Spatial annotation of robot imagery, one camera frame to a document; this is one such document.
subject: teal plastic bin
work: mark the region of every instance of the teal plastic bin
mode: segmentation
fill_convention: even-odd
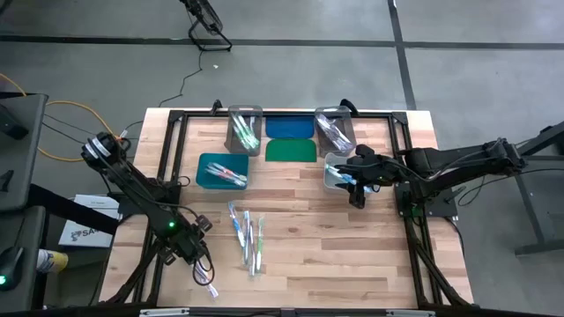
[[[246,189],[205,171],[209,163],[218,163],[235,173],[249,177],[249,155],[204,153],[197,163],[196,183],[207,189]]]

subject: tripod leg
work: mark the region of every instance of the tripod leg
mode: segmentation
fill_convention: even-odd
[[[196,20],[196,22],[194,22],[194,23],[192,24],[192,26],[191,26],[190,29],[188,30],[188,37],[190,37],[190,39],[192,40],[192,43],[194,43],[194,45],[196,45],[197,48],[198,48],[200,51],[206,51],[207,49],[203,48],[203,47],[198,43],[198,41],[194,38],[194,35],[192,34],[192,33],[194,32],[194,29],[196,29],[196,26],[197,26],[198,24],[200,24],[200,21],[199,21],[199,20]]]
[[[233,43],[231,43],[231,41],[225,35],[223,35],[223,33],[221,31],[216,30],[216,32],[219,34],[219,36],[221,36],[221,38],[223,38],[224,41],[227,42],[227,44],[229,44],[228,48],[222,48],[222,50],[224,49],[227,52],[231,52],[231,48],[233,47]]]

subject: black computer mouse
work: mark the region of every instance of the black computer mouse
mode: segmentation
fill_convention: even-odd
[[[23,247],[8,247],[0,254],[0,291],[18,286],[24,260]]]

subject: gray concrete floor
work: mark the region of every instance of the gray concrete floor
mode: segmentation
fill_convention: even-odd
[[[226,35],[234,39],[394,39],[385,0],[211,4]],[[564,41],[564,3],[559,0],[397,0],[397,10],[405,41]],[[184,38],[188,27],[175,0],[19,0],[0,18],[4,34]],[[177,94],[182,77],[197,69],[197,56],[192,46],[0,42],[0,72],[29,92],[86,103],[118,131],[141,120],[146,108]],[[497,136],[519,142],[564,119],[564,50],[407,49],[406,56],[417,108],[432,112],[442,149]],[[348,98],[361,108],[406,109],[394,48],[237,46],[232,53],[204,54],[202,67],[203,72],[189,79],[183,97],[168,107],[208,107],[217,98],[226,105],[321,107]],[[0,82],[0,90],[13,87]],[[102,130],[80,109],[50,106],[47,112],[85,129]],[[78,144],[48,130],[41,145],[60,156],[78,157],[80,152]],[[53,182],[53,175],[61,173],[72,186]],[[65,196],[105,192],[98,175],[84,164],[42,156],[33,180]],[[516,247],[534,242],[514,181],[488,186],[473,205],[459,211],[476,303],[563,314],[564,252],[524,258],[513,254]],[[62,222],[54,223],[52,247]],[[100,265],[93,265],[52,278],[56,291],[49,302],[86,303],[98,272]]]

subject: wooden tabletop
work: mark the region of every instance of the wooden tabletop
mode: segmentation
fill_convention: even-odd
[[[134,164],[147,177],[157,173],[169,110],[150,108],[145,116]],[[411,111],[407,115],[413,146],[436,147],[430,113]],[[354,119],[353,126],[358,144],[391,155],[385,120]],[[181,203],[206,215],[214,225],[205,241],[216,268],[213,285],[219,297],[212,299],[204,287],[196,285],[191,268],[179,260],[164,268],[159,306],[416,306],[404,223],[397,216],[392,188],[368,196],[366,208],[358,210],[348,204],[346,193],[323,191],[322,158],[316,163],[266,162],[270,139],[264,130],[261,155],[249,161],[246,190],[201,188],[196,184],[198,158],[206,152],[227,153],[223,145],[226,129],[227,118],[190,119],[180,172],[192,180],[182,192]],[[265,218],[263,274],[252,279],[241,263],[241,248],[228,216],[229,201],[238,210],[250,210],[253,219]],[[193,221],[191,215],[185,216]],[[114,295],[137,265],[145,227],[146,217],[135,216],[118,228],[100,300]],[[440,218],[429,219],[429,230],[438,267],[461,296],[472,302],[456,232]],[[423,276],[430,300],[425,270]]]

